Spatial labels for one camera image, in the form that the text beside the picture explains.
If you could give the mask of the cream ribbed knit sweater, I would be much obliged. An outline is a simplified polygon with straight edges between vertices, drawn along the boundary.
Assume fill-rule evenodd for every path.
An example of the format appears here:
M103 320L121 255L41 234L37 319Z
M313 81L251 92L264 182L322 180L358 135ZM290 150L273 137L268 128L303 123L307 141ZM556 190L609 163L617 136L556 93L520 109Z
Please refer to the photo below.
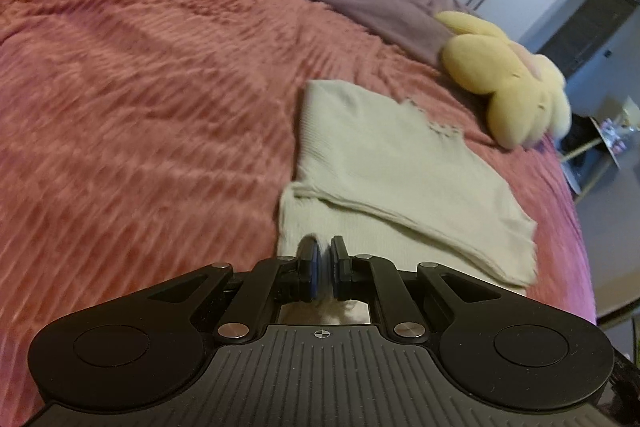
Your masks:
M524 294L537 280L536 222L511 187L411 101L341 80L308 82L299 117L294 180L279 205L278 251L303 239L320 251L319 295L286 306L288 324L363 324L367 307L332 294L329 247L412 271L422 262Z

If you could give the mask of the pink ribbed bedspread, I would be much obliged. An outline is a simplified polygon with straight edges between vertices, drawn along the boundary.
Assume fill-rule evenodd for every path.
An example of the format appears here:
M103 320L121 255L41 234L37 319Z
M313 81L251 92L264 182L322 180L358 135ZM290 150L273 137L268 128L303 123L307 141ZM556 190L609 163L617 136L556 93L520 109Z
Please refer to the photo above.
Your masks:
M298 101L341 79L463 130L536 220L530 298L593 320L576 210L550 142L504 153L478 107L310 0L1 0L1 421L41 405L32 338L58 317L274 253Z

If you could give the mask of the yellow flower plush pillow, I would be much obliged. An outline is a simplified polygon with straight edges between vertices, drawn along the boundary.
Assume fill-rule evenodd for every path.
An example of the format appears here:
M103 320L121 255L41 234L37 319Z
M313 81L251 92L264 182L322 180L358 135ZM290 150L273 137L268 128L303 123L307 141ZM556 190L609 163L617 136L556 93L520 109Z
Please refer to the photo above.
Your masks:
M454 33L440 51L442 64L458 86L488 98L487 128L501 147L531 148L545 135L567 135L572 110L565 77L550 58L471 14L444 11L436 20Z

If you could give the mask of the small side table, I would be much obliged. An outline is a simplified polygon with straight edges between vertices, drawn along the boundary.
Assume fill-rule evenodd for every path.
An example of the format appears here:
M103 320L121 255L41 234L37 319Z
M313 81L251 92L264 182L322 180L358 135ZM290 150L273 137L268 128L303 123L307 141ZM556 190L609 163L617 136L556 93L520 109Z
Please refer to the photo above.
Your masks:
M560 140L559 154L565 181L575 204L597 186L611 168L620 168L615 152L613 121L572 115L570 131Z

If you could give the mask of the wrapped flower bouquet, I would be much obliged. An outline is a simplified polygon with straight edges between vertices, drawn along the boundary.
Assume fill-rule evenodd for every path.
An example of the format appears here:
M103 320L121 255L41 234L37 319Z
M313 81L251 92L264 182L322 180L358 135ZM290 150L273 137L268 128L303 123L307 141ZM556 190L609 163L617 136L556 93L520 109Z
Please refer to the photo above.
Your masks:
M639 105L630 96L623 102L607 96L598 109L598 119L605 145L620 155L639 132Z

